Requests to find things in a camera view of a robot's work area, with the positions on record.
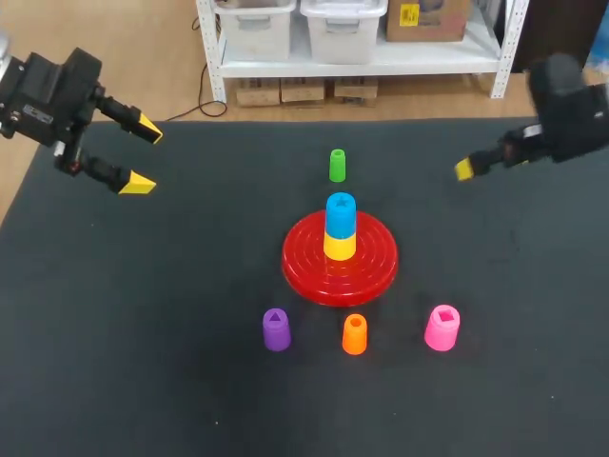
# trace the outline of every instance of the orange cup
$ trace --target orange cup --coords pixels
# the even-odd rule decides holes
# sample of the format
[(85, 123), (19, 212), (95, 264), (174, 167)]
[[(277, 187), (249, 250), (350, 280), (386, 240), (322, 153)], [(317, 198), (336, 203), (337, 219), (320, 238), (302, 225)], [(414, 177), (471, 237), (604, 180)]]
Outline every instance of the orange cup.
[(344, 321), (343, 349), (347, 354), (360, 355), (368, 340), (368, 323), (361, 314), (351, 314)]

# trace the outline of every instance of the red base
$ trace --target red base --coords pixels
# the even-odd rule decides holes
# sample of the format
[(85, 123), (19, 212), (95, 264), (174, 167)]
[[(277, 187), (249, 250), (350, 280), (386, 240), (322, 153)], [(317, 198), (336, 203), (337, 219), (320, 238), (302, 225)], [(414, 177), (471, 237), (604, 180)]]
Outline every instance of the red base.
[(296, 224), (284, 241), (282, 266), (287, 282), (320, 305), (354, 307), (385, 292), (398, 273), (398, 248), (378, 219), (358, 211), (357, 248), (339, 262), (324, 254), (325, 211)]

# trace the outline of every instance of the plastic storage box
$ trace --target plastic storage box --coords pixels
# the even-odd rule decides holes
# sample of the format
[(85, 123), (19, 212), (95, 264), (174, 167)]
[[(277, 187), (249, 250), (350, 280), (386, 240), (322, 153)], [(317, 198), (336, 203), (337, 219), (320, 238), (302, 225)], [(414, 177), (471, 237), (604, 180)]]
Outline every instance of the plastic storage box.
[(387, 0), (302, 0), (313, 60), (326, 64), (366, 64), (377, 43)]
[(273, 7), (239, 8), (216, 4), (226, 45), (235, 60), (274, 61), (289, 58), (290, 14), (296, 0), (277, 0)]

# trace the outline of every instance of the blue cup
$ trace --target blue cup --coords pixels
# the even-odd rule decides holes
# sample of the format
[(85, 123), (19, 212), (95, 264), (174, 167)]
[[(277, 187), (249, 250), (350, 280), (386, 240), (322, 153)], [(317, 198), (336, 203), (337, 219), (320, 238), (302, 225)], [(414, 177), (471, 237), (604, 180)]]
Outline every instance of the blue cup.
[(357, 209), (355, 198), (344, 192), (330, 195), (325, 204), (325, 232), (337, 240), (355, 234)]

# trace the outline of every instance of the shelf leg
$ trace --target shelf leg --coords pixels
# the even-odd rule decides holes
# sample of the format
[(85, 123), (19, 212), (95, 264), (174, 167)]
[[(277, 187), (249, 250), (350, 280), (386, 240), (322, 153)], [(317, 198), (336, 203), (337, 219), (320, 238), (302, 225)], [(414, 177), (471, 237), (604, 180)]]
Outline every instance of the shelf leg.
[(196, 1), (213, 99), (226, 103), (225, 80), (220, 73), (226, 40), (223, 34), (221, 34), (219, 39), (216, 32), (216, 14), (213, 12), (213, 0)]
[[(506, 14), (510, 12), (509, 4), (510, 2), (505, 2), (505, 7), (507, 9)], [(491, 91), (491, 98), (503, 98), (505, 95), (507, 83), (512, 71), (512, 65), (514, 64), (514, 57), (516, 57), (516, 50), (518, 49), (518, 42), (521, 39), (524, 17), (526, 16), (528, 7), (529, 0), (514, 0), (511, 14), (509, 14), (505, 36), (503, 37), (499, 69), (495, 76), (495, 84)]]

